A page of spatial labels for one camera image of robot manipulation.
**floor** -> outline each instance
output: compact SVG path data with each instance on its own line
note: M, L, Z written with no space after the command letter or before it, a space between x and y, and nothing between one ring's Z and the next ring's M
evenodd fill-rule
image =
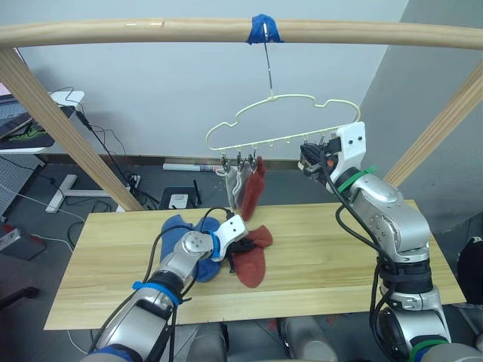
M129 166L129 169L142 176L141 189L156 198L160 198L164 187L190 186L193 178L196 178L202 194L203 207L226 206L227 204L224 181L212 173L163 171L161 167L154 166ZM78 175L76 188L94 189L97 187L75 165L50 164L39 173L54 177L59 181L68 173L74 173ZM40 178L36 174L23 192L48 203L55 188L49 185L48 180ZM104 198L104 201L115 207L110 199ZM334 198L330 194L318 183L307 179L301 172L270 170L266 175L266 191L263 193L260 204L302 204L331 201L334 201ZM86 217L93 204L93 201L88 201L75 206L63 205L63 209ZM67 229L78 220L63 213L46 213L44 208L31 201L17 198L6 215L8 223L19 226L30 234L65 240ZM452 268L456 266L458 253L463 248L467 237L483 234L482 221L483 218L479 214L471 220L471 223L466 222L450 231L436 235ZM81 225L77 225L72 228L74 242L77 240L81 227ZM67 246L57 241L48 241L47 249L28 262L0 254L0 296L8 295L21 287L35 286L41 290L38 298L21 300L0 312L0 360L2 362L73 362L83 357L83 354L70 343L66 331L43 330L69 258L70 252ZM471 344L474 335L458 310L452 306L445 306L445 312L454 342ZM475 319L483 321L481 315L476 315ZM333 344L339 354L340 361L359 358L372 361L386 360L371 336L367 313L321 315L317 316L316 320L324 330L327 340ZM197 326L177 328L176 361L185 360L196 328ZM277 337L274 320L229 322L228 328L230 362L285 357L281 342ZM79 346L88 349L91 344L89 330L73 330L71 335Z

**chair leg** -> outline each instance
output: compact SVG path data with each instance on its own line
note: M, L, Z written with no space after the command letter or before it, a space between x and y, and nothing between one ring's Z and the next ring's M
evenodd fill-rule
M12 293L10 296L6 296L4 299L0 299L0 311L22 298L35 298L38 295L38 292L39 290L37 288L27 287L20 289L15 293Z

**green band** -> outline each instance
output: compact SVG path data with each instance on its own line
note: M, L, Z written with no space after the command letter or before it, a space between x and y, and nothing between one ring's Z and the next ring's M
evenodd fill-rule
M351 186L358 178L367 175L368 173L373 173L376 170L376 166L370 166L367 170L359 171L354 173L350 178L348 178L342 185L337 188L339 193L343 192L349 186Z
M422 350L423 348L429 347L431 345L443 345L445 343L448 343L448 341L444 341L442 339L430 339L424 342L419 342L417 343L414 347L411 353L409 354L409 362L414 362L416 358L417 352Z

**blue band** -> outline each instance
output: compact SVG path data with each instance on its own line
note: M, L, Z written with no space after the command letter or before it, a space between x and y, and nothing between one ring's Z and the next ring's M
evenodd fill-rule
M208 230L208 232L211 235L211 238L213 239L213 253L211 254L212 258L220 258L220 241L218 240L218 237L212 232L211 230Z
M265 38L264 23L268 39ZM283 43L284 41L280 39L278 34L277 23L268 15L260 14L251 18L251 31L246 42L252 45L253 43Z
M122 358L123 360L126 360L127 362L133 362L129 353L127 353L126 351L120 351L118 349L115 349L110 345L101 349L97 349L90 354L112 354L114 356Z
M173 304L175 306L178 306L179 304L182 303L182 301L180 301L178 299L178 297L173 292L171 292L167 287L163 287L161 284L141 283L140 281L134 282L134 284L133 284L134 290L139 290L139 289L143 289L143 288L151 288L151 289L156 289L156 290L160 291L161 293L165 294L169 299L171 299L171 301L173 302Z

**white hanger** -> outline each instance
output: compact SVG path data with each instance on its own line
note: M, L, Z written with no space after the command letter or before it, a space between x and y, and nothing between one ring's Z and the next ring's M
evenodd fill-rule
M267 34L267 31L266 31L266 24L265 23L263 24L263 30L265 31L265 39L268 41L268 34ZM277 142L277 141L284 140L284 141L286 141L286 143L290 143L292 138L298 138L298 137L303 137L304 140L306 140L307 137L311 134L321 133L323 135L325 132L327 132L329 130L335 130L335 129L340 127L340 125L339 125L339 126L335 126L335 127L322 128L321 130L313 130L313 131L310 131L310 132L296 133L296 134L291 134L290 136L272 138L270 140L253 141L253 142L242 143L242 144L233 145L233 146L226 146L226 147L211 147L210 146L211 134L215 130L217 130L218 128L220 128L222 126L234 127L234 126L239 124L240 115L242 115L242 113L245 113L249 109L260 106L264 103L275 102L276 100L280 100L280 99L283 99L283 98L306 98L306 99L311 100L313 106L316 107L316 108L325 108L330 103L348 104L348 105L354 107L355 111L357 112L353 122L359 121L359 119L361 118L361 110L359 109L359 107L354 102L351 102L350 100L330 99L330 100L325 101L325 103L323 103L323 104L317 104L317 102L315 101L315 97L310 96L308 94L279 94L279 95L274 95L273 94L273 86L272 86L272 70L270 69L269 54L268 54L268 50L266 49L266 42L263 43L263 45L265 46L266 63L267 63L268 72L269 72L270 96L268 98L264 99L264 100L250 104L249 106L246 106L243 109L239 110L235 115L235 122L233 122L231 124L228 123L228 122L221 122L221 123L217 124L216 126L214 126L213 128L211 128L208 131L208 133L206 134L206 137L205 137L206 146L208 146L208 148L210 150L212 150L212 151L222 151L223 153L225 153L226 150L229 150L229 149L238 149L239 150L242 147L246 147L246 146L252 146L254 149L257 149L258 145L260 145L262 143L268 143L271 147L273 147L274 143Z

